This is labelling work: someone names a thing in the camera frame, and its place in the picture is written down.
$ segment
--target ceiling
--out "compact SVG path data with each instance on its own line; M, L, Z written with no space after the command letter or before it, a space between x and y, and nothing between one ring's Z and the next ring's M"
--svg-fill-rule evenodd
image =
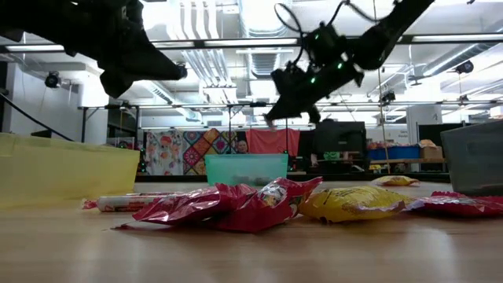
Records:
M257 9L256 17L259 20L266 20L272 14L267 10L269 6L263 6L261 3L269 2L267 0L254 0ZM191 4L193 28L196 28L196 2L182 1L183 4ZM302 23L304 31L315 29L322 20L327 21L336 8L339 1L294 1L291 5L293 12ZM376 15L378 17L386 16L392 8L392 0L375 0ZM235 39L244 37L243 28L240 24L240 14L237 1L223 0L216 1L216 29L218 35L225 39ZM366 13L373 15L374 6L373 0L358 0L358 6ZM167 2L148 2L145 3L144 19L145 29L148 28L148 36L151 40L169 40L167 31L167 23L172 26L170 19L170 8ZM503 0L476 0L472 5L466 5L466 0L437 0L437 2L406 32L407 34L464 34L464 33L480 33L487 31L487 28L492 24L503 20L501 11L503 10ZM205 24L209 31L209 23L207 14ZM336 18L334 25L336 30L345 35L360 35L372 24L363 20L360 16L354 13L351 9L342 8L339 16ZM295 33L288 31L282 35L286 37L294 37ZM0 39L0 44L6 44L7 39ZM25 43L40 43L45 42L35 35L26 35ZM385 82L391 79L388 84L383 84L381 91L394 90L397 94L397 101L441 101L444 99L456 100L460 94L466 94L470 90L482 89L483 86L488 86L500 80L501 68L503 64L503 46L497 45L486 52L483 52L473 58L471 61L475 65L474 72L470 74L443 72L432 78L422 79L419 86L411 86L414 81L407 80L408 75L417 75L412 73L409 66L413 66L414 71L421 69L421 66L429 64L442 55L449 53L457 48L458 45L431 44L431 45L415 45L415 46L396 46L390 57L387 59L382 72L366 72L363 84L357 87L354 83L348 83L339 91L332 94L329 101L345 102L355 101L377 101L379 99L380 82ZM277 99L274 84L269 80L257 80L251 75L248 69L248 55L238 54L236 49L224 49L223 55L226 60L226 67L229 70L232 82L236 86L236 99L242 102L257 101L267 99L274 101ZM293 60L299 50L297 48L284 48L279 54L279 65L283 66L287 61ZM181 51L164 51L173 61L185 62ZM97 71L97 64L94 60L77 55L69 57L62 53L30 53L24 56L25 62L28 65L44 64L44 63L60 63L60 62L79 62L88 65ZM208 97L201 95L200 78L197 77L194 70L189 65L189 75L186 79L177 82L160 82L160 87L171 93L171 95L180 103L199 104L199 103L215 103L208 101ZM66 79L75 79L75 74L68 72ZM482 92L476 94L472 100L495 99L503 97L503 90L494 87L488 94ZM148 88L141 83L134 84L121 99L129 100L132 103L138 104L165 104L166 102L152 94ZM484 114L489 109L488 105L480 105L471 107L469 113L473 115ZM357 119L367 120L365 117L373 117L379 111L378 108L355 108L355 107L324 107L323 115L330 115L331 118L337 119L353 119L353 116L348 116L347 110L358 113ZM456 105L445 106L444 112L459 110ZM396 110L396 113L404 113L405 108ZM245 115L257 116L255 111L247 110L242 112ZM218 114L218 112L203 112L204 116ZM181 113L173 109L151 110L144 111L144 116L176 116Z

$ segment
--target workbench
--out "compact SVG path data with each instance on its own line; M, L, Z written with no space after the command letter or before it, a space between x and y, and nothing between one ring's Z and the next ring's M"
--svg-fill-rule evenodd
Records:
M323 188L366 182L326 182ZM139 192L204 184L141 184ZM428 196L450 185L394 188ZM256 235L130 222L68 200L0 211L0 282L501 282L503 219L394 218L322 225L300 216Z

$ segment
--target candy wrapper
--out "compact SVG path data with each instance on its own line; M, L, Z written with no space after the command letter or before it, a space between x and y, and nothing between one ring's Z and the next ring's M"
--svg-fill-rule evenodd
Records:
M142 221L166 225L201 221L238 209L256 190L250 186L216 184L190 193L175 193L133 215Z
M208 224L220 230L246 233L257 233L276 226L296 217L299 213L298 206L321 182L322 178L307 182L278 178L255 193L236 211L211 219Z
M410 186L419 185L419 180L407 176L384 176L373 180L372 183L378 186Z
M424 203L420 211L463 217L503 214L503 197L467 197L461 193L434 192L431 197L420 201Z
M324 222L382 219L420 205L413 198L372 186L326 189L300 205L300 213Z
M132 193L127 196L100 197L97 200L84 200L82 209L97 208L101 212L132 212L171 193Z

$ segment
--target red chip bag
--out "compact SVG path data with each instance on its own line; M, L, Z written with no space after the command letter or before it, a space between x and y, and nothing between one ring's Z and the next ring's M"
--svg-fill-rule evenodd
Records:
M161 198L134 214L133 218L166 225L196 222L238 209L255 192L255 189L246 185L216 184L214 187Z
M272 181L255 193L241 208L209 221L221 230L257 233L296 217L298 206L321 184L322 178L293 182L286 178Z
M461 193L434 192L420 199L422 211L441 212L448 215L477 217L503 214L503 197L467 197Z

